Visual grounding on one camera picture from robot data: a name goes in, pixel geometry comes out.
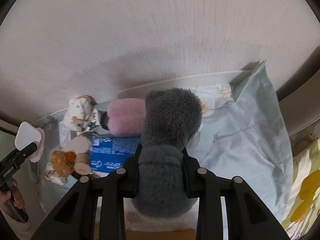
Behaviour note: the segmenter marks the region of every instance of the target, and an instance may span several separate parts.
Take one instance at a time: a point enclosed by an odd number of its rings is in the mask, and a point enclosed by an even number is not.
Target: pink plush toy
[[[143,99],[116,99],[108,105],[108,128],[114,136],[137,136],[144,127],[146,105]]]
[[[38,146],[37,151],[29,156],[29,160],[33,163],[38,162],[41,159],[43,150],[44,150],[44,136],[45,136],[44,130],[42,130],[41,128],[36,128],[36,129],[41,133],[41,140],[37,145]]]

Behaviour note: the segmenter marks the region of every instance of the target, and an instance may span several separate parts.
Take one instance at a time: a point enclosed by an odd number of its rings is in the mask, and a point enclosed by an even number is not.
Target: white shelf edge
[[[196,87],[199,85],[226,84],[238,85],[248,77],[251,70],[227,71],[186,76],[125,89],[117,94],[118,98],[143,98],[152,90],[165,90],[174,87]]]

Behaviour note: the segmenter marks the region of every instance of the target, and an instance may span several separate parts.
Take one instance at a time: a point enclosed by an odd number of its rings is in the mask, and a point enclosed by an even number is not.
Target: gray plush toy
[[[135,208],[151,217],[177,217],[191,209],[183,186],[182,150],[198,131],[202,109],[190,90],[153,91],[146,97]]]

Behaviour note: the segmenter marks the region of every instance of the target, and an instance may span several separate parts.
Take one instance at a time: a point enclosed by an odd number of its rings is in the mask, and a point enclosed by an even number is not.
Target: yellow floral fabric
[[[291,239],[305,235],[320,211],[320,139],[293,158],[293,185],[282,226]]]

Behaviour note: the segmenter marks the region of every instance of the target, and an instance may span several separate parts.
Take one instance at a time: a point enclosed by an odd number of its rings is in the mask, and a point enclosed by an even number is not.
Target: cardboard box
[[[122,168],[126,158],[134,156],[140,142],[140,137],[93,137],[91,169],[110,173]]]

